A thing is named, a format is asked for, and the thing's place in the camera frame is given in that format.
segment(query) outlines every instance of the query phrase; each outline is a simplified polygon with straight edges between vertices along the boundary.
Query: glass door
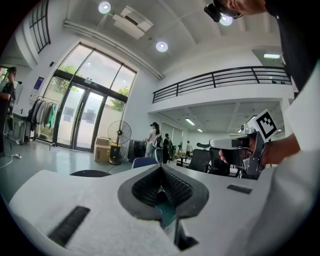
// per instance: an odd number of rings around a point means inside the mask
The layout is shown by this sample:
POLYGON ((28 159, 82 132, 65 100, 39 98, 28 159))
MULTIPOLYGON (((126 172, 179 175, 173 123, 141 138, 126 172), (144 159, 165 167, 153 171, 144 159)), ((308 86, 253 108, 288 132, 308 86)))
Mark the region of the glass door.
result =
POLYGON ((93 152, 106 99, 99 92, 72 83, 57 115, 56 145, 93 152))

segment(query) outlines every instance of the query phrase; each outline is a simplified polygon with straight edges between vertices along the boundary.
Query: long hair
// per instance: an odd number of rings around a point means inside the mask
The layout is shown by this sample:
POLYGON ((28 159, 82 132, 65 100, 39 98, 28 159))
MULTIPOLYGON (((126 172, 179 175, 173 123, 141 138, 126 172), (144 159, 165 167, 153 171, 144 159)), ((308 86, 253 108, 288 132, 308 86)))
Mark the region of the long hair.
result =
POLYGON ((160 130, 159 130, 159 124, 155 125, 155 135, 160 134, 160 130))

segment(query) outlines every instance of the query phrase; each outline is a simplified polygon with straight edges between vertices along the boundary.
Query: person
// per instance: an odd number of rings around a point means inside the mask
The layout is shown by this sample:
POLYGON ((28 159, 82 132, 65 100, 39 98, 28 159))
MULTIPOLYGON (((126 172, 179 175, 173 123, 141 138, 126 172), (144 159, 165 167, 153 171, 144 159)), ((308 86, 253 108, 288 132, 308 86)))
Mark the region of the person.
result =
POLYGON ((154 147, 154 141, 157 137, 157 135, 160 134, 159 130, 159 124, 156 122, 153 122, 150 124, 152 129, 149 132, 149 137, 146 139, 146 150, 145 150, 145 157, 146 158, 154 158, 155 157, 155 150, 156 148, 154 147))
POLYGON ((190 145, 190 141, 189 140, 186 143, 187 144, 186 144, 185 156, 187 158, 190 158, 190 152, 192 152, 192 146, 190 145))
POLYGON ((162 155, 163 155, 163 163, 166 164, 168 159, 170 158, 169 156, 169 147, 170 147, 171 140, 169 138, 169 134, 165 134, 165 139, 163 141, 163 146, 162 146, 162 155))
POLYGON ((8 69, 8 83, 3 87, 2 92, 0 92, 0 158, 5 156, 5 123, 9 111, 10 98, 13 96, 15 91, 14 81, 16 73, 17 69, 14 66, 8 69))
MULTIPOLYGON (((292 76, 299 92, 313 73, 320 57, 314 31, 301 20, 302 4, 289 0, 215 0, 222 13, 255 15, 268 12, 276 18, 280 31, 282 56, 285 68, 292 76)), ((318 17, 310 15, 308 24, 317 24, 318 17)), ((255 139, 250 139, 250 150, 255 151, 255 139)), ((268 142, 262 154, 261 165, 279 164, 284 158, 300 151, 295 134, 268 142)), ((226 162, 222 151, 221 160, 226 162)))

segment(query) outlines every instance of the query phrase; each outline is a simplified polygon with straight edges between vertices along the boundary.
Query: black headset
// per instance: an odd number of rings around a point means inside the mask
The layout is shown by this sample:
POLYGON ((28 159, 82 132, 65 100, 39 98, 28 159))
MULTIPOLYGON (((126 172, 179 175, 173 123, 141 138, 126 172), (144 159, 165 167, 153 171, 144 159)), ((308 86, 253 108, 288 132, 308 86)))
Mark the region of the black headset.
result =
POLYGON ((222 18, 221 14, 232 17, 234 19, 238 19, 242 16, 233 10, 230 10, 226 6, 224 6, 220 0, 213 0, 213 3, 209 3, 206 7, 204 7, 204 11, 215 21, 219 22, 222 18))

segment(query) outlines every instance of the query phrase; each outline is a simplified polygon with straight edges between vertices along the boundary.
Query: clothing rack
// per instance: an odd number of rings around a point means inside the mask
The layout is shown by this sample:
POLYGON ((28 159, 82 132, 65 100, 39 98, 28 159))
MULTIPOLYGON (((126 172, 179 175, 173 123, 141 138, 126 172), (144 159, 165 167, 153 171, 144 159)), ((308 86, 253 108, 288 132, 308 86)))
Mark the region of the clothing rack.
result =
MULTIPOLYGON (((57 101, 57 100, 54 100, 54 99, 51 99, 51 98, 47 98, 47 97, 44 97, 44 96, 38 96, 36 98, 36 101, 37 100, 44 100, 46 102, 52 102, 52 103, 56 103, 57 104, 57 112, 58 112, 58 109, 59 109, 59 106, 60 106, 60 102, 57 101)), ((30 137, 31 140, 33 141, 37 141, 37 142, 40 142, 40 143, 43 143, 45 145, 48 145, 49 146, 49 151, 51 150, 51 146, 54 146, 56 147, 56 143, 54 142, 55 139, 54 139, 54 135, 55 135, 55 123, 56 123, 56 117, 54 117, 54 124, 53 124, 53 135, 52 135, 52 141, 48 141, 46 139, 43 139, 43 138, 40 138, 38 136, 34 136, 34 137, 30 137)))

